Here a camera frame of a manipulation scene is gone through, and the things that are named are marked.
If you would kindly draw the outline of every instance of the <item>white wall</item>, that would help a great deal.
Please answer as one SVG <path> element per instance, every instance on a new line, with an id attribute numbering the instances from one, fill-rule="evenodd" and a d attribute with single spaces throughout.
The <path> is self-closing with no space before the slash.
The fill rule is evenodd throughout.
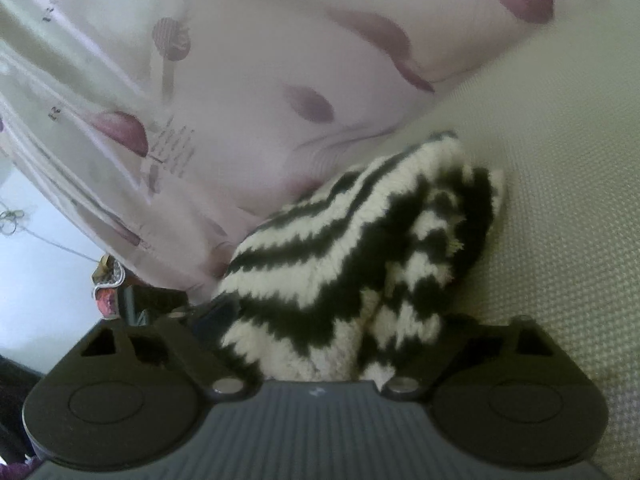
<path id="1" fill-rule="evenodd" d="M 0 178 L 0 200 L 24 209 L 35 233 L 95 260 L 102 256 L 17 170 Z M 27 233 L 0 235 L 0 354 L 50 370 L 100 319 L 91 297 L 96 266 Z"/>

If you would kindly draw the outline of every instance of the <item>black and white striped cloth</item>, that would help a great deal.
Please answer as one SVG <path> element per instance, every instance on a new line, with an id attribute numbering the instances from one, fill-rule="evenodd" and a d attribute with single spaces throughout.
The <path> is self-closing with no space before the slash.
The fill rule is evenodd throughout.
<path id="1" fill-rule="evenodd" d="M 239 245 L 207 347 L 248 380 L 382 386 L 437 341 L 502 197 L 451 132 L 350 169 Z"/>

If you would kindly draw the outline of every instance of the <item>dark object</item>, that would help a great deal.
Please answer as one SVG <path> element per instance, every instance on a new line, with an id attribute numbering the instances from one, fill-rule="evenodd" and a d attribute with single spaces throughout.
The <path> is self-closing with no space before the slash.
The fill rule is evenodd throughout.
<path id="1" fill-rule="evenodd" d="M 0 456 L 7 463 L 34 455 L 22 424 L 22 404 L 40 377 L 0 356 Z"/>
<path id="2" fill-rule="evenodd" d="M 606 478 L 604 399 L 532 321 L 450 317 L 398 377 L 252 390 L 175 319 L 101 322 L 25 403 L 30 478 Z"/>
<path id="3" fill-rule="evenodd" d="M 118 288 L 117 311 L 130 326 L 152 324 L 164 314 L 189 304 L 183 290 L 157 288 L 148 285 L 127 285 Z"/>

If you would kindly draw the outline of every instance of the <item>ribbed surface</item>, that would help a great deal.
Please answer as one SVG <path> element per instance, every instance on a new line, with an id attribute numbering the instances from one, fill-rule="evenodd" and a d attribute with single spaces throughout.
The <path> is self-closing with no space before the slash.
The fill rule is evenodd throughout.
<path id="1" fill-rule="evenodd" d="M 596 454 L 640 478 L 640 0 L 545 30 L 385 143 L 454 129 L 510 168 L 505 215 L 463 283 L 460 309 L 489 323 L 536 318 L 602 389 Z"/>
<path id="2" fill-rule="evenodd" d="M 581 463 L 522 473 L 476 462 L 442 440 L 416 404 L 372 384 L 267 383 L 222 404 L 181 449 L 149 466 L 90 474 L 45 464 L 30 480 L 606 480 Z"/>

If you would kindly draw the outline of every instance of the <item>string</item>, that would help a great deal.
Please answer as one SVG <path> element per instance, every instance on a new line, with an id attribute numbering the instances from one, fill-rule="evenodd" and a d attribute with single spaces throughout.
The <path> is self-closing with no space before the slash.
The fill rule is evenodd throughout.
<path id="1" fill-rule="evenodd" d="M 24 211 L 22 209 L 9 209 L 2 200 L 0 200 L 0 205 L 2 206 L 2 208 L 4 208 L 4 211 L 0 212 L 0 233 L 2 233 L 5 237 L 15 235 L 18 232 L 25 232 L 33 236 L 34 238 L 37 238 L 38 240 L 43 241 L 44 243 L 49 244 L 53 247 L 57 247 L 60 250 L 66 251 L 67 253 L 75 254 L 76 256 L 84 258 L 85 260 L 89 260 L 94 264 L 99 263 L 98 260 L 95 260 L 94 258 L 87 256 L 86 254 L 82 254 L 78 251 L 65 247 L 64 245 L 61 245 L 57 242 L 49 240 L 48 238 L 45 238 L 44 236 L 34 233 L 25 226 L 21 226 L 20 221 L 24 218 Z"/>

